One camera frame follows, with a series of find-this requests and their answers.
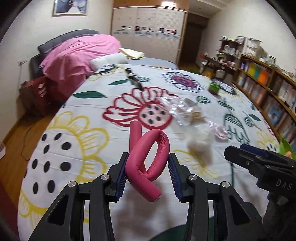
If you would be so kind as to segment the floral bed sheet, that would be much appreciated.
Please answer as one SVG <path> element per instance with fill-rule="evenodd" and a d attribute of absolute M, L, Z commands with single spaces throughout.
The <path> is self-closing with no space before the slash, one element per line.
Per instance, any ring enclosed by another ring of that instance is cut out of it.
<path fill-rule="evenodd" d="M 28 240 L 70 181 L 87 183 L 140 154 L 147 172 L 158 149 L 166 150 L 207 182 L 229 182 L 260 215 L 268 193 L 247 170 L 230 164 L 224 150 L 249 144 L 278 151 L 260 111 L 239 90 L 224 85 L 217 96 L 210 80 L 182 70 L 131 65 L 143 89 L 128 79 L 126 65 L 108 65 L 89 77 L 58 110 L 34 150 L 18 201 L 18 231 Z"/>

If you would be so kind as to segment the white sliding wardrobe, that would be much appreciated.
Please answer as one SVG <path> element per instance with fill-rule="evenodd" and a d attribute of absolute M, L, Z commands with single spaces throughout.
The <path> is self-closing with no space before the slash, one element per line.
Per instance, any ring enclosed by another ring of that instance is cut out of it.
<path fill-rule="evenodd" d="M 178 63 L 189 1 L 114 1 L 111 34 L 146 57 Z"/>

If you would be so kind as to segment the black clip tool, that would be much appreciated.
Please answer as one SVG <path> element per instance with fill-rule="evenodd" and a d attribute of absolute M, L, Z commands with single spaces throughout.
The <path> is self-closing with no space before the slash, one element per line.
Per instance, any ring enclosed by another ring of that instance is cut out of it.
<path fill-rule="evenodd" d="M 138 76 L 134 74 L 130 68 L 125 68 L 125 72 L 128 79 L 135 86 L 135 88 L 139 89 L 140 91 L 143 91 L 144 88 L 142 87 L 142 84 L 139 82 Z"/>

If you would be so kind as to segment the pink foam tube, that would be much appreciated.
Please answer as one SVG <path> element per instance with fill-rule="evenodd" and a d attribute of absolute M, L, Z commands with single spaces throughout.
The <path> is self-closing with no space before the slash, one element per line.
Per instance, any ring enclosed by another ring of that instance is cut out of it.
<path fill-rule="evenodd" d="M 163 130 L 142 132 L 142 124 L 132 121 L 129 127 L 129 156 L 125 173 L 132 187 L 148 202 L 161 197 L 154 184 L 163 173 L 170 153 L 170 141 Z"/>

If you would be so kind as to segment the cotton swabs plastic bag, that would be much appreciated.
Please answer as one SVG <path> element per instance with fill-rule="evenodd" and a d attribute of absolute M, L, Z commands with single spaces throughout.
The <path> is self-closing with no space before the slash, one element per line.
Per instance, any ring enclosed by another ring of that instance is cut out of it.
<path fill-rule="evenodd" d="M 181 126 L 194 126 L 206 122 L 202 109 L 188 98 L 159 97 L 158 101 Z"/>

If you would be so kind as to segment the dark wooden door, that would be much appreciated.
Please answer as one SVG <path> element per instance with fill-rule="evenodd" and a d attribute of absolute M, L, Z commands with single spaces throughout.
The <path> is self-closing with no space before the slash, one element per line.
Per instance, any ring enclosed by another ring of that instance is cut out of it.
<path fill-rule="evenodd" d="M 204 16 L 188 13 L 185 24 L 183 41 L 180 48 L 178 66 L 182 64 L 195 64 L 203 31 L 208 25 L 209 19 Z"/>

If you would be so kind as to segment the orange makeup sponge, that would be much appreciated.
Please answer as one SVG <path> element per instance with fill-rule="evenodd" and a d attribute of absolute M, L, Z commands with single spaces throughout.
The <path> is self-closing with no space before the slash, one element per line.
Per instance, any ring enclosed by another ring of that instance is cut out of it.
<path fill-rule="evenodd" d="M 292 158 L 292 153 L 291 152 L 286 152 L 285 156 L 291 159 Z"/>

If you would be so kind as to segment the folded cream towel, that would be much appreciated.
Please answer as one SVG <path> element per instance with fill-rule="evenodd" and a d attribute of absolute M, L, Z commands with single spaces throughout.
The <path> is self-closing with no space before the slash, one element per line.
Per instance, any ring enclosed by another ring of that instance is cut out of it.
<path fill-rule="evenodd" d="M 119 51 L 119 53 L 124 54 L 124 56 L 126 56 L 127 59 L 138 60 L 138 59 L 142 59 L 143 57 L 145 57 L 143 52 L 135 51 L 132 49 L 119 48 L 118 51 Z"/>

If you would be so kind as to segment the cotton balls bag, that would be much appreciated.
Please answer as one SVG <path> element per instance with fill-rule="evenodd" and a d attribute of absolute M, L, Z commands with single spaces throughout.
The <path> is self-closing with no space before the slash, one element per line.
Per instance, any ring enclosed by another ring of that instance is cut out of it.
<path fill-rule="evenodd" d="M 191 126 L 187 129 L 187 148 L 189 153 L 202 166 L 213 163 L 212 144 L 214 142 L 213 131 L 208 125 Z"/>

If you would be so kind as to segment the wooden desk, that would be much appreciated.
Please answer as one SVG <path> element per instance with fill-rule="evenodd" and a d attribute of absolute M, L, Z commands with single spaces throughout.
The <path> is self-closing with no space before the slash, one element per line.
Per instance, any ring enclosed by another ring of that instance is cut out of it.
<path fill-rule="evenodd" d="M 205 75 L 207 69 L 212 69 L 215 74 L 217 73 L 218 70 L 223 70 L 224 71 L 223 79 L 225 79 L 227 75 L 234 75 L 236 72 L 235 67 L 231 67 L 227 65 L 225 62 L 220 63 L 218 60 L 208 55 L 200 54 L 200 57 L 201 59 L 206 61 L 206 64 L 204 64 L 204 67 L 200 69 L 201 75 Z"/>

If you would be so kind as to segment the pink blanket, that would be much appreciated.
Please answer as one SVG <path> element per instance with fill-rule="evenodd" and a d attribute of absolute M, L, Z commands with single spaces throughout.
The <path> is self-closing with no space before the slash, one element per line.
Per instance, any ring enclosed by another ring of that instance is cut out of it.
<path fill-rule="evenodd" d="M 65 102 L 93 74 L 91 60 L 115 54 L 118 39 L 99 34 L 72 38 L 58 45 L 41 62 L 43 74 L 56 86 L 54 98 Z"/>

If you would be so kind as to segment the dark bed headboard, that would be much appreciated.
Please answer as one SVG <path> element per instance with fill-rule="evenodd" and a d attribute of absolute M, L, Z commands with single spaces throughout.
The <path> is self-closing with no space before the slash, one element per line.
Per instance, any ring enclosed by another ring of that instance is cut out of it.
<path fill-rule="evenodd" d="M 29 63 L 30 77 L 32 79 L 35 79 L 35 78 L 44 76 L 43 70 L 42 70 L 43 67 L 41 67 L 41 63 L 47 57 L 47 55 L 51 53 L 59 45 L 73 38 L 93 36 L 93 35 L 99 35 L 99 32 L 97 30 L 88 30 L 88 29 L 73 30 L 73 31 L 64 33 L 60 36 L 57 36 L 53 39 L 50 39 L 44 44 L 41 44 L 40 46 L 38 46 L 37 49 L 39 51 L 39 54 L 37 54 L 36 56 L 30 59 L 30 63 Z"/>

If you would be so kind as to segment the framed wedding photo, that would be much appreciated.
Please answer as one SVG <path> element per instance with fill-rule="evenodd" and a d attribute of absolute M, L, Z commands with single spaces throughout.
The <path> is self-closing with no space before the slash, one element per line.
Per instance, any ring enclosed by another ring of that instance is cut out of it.
<path fill-rule="evenodd" d="M 87 0 L 55 0 L 53 16 L 86 16 Z"/>

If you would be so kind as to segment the wooden bookshelf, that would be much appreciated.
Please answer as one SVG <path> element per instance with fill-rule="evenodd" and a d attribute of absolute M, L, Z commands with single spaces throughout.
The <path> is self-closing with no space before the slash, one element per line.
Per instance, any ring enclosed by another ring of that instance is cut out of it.
<path fill-rule="evenodd" d="M 280 139 L 295 144 L 295 81 L 265 52 L 261 40 L 221 36 L 220 42 L 217 57 L 234 67 L 234 85 L 263 112 Z"/>

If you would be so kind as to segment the striped giraffe toy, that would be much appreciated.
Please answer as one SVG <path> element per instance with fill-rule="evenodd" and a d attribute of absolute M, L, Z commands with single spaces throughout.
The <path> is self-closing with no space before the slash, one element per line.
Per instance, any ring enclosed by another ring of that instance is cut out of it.
<path fill-rule="evenodd" d="M 210 79 L 208 92 L 210 92 L 212 95 L 218 95 L 219 90 L 220 90 L 220 82 L 215 79 Z"/>

